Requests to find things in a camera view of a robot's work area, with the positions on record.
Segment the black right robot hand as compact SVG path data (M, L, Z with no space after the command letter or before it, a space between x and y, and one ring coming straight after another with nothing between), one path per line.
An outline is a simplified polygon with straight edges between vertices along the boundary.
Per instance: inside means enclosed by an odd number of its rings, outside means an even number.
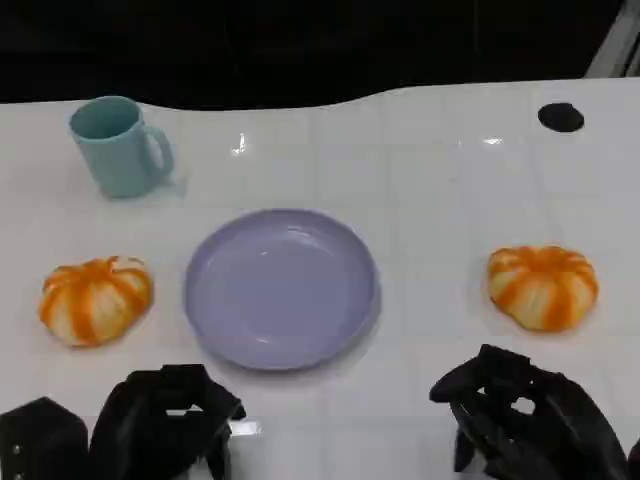
M565 375L489 344L431 388L457 421L453 469L476 454L493 479L636 479L639 451L624 452L594 400Z

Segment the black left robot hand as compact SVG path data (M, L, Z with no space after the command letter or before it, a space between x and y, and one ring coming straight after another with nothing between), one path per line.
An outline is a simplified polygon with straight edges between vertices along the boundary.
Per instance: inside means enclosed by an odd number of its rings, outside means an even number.
M90 472L94 479L177 479L203 460L212 479L229 479L230 423L245 418L242 401L202 364L134 371L101 409Z

